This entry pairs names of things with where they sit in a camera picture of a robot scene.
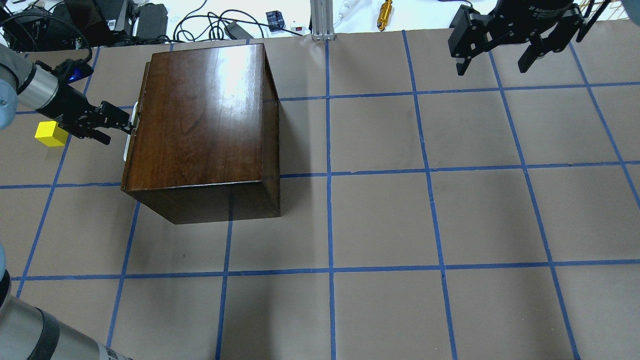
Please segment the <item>white drawer handle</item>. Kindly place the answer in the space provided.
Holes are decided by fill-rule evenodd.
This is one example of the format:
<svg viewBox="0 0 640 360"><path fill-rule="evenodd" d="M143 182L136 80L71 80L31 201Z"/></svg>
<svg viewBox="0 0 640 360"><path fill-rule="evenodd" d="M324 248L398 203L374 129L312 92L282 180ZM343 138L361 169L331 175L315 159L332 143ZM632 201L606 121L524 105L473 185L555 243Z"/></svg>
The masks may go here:
<svg viewBox="0 0 640 360"><path fill-rule="evenodd" d="M137 129L138 123L139 123L139 114L138 114L138 102L136 102L132 108L132 112L130 114L130 122L132 125L132 132L130 134L127 135L126 137L126 142L125 142L125 148L123 151L123 161L126 162L128 159L128 153L129 153L129 148L130 148L130 144L131 144L131 138L132 135L134 135L135 129Z"/></svg>

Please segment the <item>yellow cube block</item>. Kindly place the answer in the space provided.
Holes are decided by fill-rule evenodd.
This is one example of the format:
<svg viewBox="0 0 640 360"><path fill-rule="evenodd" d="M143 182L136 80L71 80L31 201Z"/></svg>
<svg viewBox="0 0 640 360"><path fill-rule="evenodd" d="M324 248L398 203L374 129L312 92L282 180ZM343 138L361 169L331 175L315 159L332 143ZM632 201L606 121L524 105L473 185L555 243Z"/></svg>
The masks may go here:
<svg viewBox="0 0 640 360"><path fill-rule="evenodd" d="M66 146L68 136L69 133L54 120L40 121L34 134L37 141L50 148Z"/></svg>

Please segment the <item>dark wooden drawer box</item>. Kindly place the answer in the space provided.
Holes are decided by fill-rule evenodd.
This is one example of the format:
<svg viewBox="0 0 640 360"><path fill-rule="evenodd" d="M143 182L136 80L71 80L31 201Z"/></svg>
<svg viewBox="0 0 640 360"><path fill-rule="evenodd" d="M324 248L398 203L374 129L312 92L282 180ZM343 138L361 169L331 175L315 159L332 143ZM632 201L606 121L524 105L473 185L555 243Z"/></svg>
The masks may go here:
<svg viewBox="0 0 640 360"><path fill-rule="evenodd" d="M262 43L154 54L121 191L173 224L279 217L280 104Z"/></svg>

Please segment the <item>black flat power brick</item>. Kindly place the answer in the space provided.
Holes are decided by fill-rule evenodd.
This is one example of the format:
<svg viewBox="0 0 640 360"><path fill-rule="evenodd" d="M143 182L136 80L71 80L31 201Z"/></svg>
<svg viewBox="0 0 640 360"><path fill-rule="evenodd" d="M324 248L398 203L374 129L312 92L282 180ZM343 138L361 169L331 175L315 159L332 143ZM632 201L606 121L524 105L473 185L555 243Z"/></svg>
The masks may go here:
<svg viewBox="0 0 640 360"><path fill-rule="evenodd" d="M164 4L145 4L135 10L135 36L153 40L167 33L169 12Z"/></svg>

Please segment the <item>small blue black device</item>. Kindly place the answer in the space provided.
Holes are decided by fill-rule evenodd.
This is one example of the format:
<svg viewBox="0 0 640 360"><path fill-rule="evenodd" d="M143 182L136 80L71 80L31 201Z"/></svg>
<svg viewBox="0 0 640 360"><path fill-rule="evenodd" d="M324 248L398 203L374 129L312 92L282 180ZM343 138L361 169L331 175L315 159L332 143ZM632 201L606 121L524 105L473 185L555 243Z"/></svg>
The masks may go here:
<svg viewBox="0 0 640 360"><path fill-rule="evenodd" d="M272 10L266 12L265 15L270 32L274 33L285 30L285 21L281 11Z"/></svg>

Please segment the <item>aluminium frame post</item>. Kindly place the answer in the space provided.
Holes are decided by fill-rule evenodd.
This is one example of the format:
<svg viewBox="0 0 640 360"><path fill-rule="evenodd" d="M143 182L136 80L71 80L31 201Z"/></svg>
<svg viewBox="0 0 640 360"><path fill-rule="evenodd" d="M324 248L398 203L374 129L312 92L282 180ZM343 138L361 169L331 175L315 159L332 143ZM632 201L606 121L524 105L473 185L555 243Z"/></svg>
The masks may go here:
<svg viewBox="0 0 640 360"><path fill-rule="evenodd" d="M313 41L333 41L335 39L333 0L310 1L310 34Z"/></svg>

